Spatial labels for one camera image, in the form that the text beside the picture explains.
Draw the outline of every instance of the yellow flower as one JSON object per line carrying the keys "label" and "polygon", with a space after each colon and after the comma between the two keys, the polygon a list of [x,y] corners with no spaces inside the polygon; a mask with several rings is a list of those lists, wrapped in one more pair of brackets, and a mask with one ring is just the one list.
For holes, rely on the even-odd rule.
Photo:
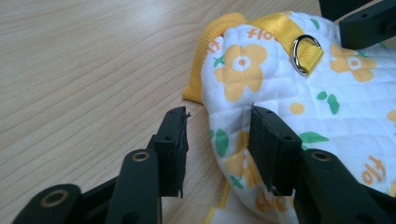
{"label": "yellow flower", "polygon": [[243,176],[248,187],[262,183],[262,177],[257,169],[248,148],[248,133],[241,132],[236,140],[236,152],[225,162],[226,170],[236,176]]}
{"label": "yellow flower", "polygon": [[376,67],[376,62],[359,55],[352,49],[341,49],[332,45],[332,56],[336,59],[332,61],[331,69],[337,73],[352,72],[352,75],[359,82],[367,82],[373,79],[371,69]]}
{"label": "yellow flower", "polygon": [[248,86],[258,91],[263,81],[260,64],[265,61],[267,50],[259,45],[230,46],[224,55],[224,66],[216,69],[219,82],[224,83],[224,93],[229,101],[237,101]]}

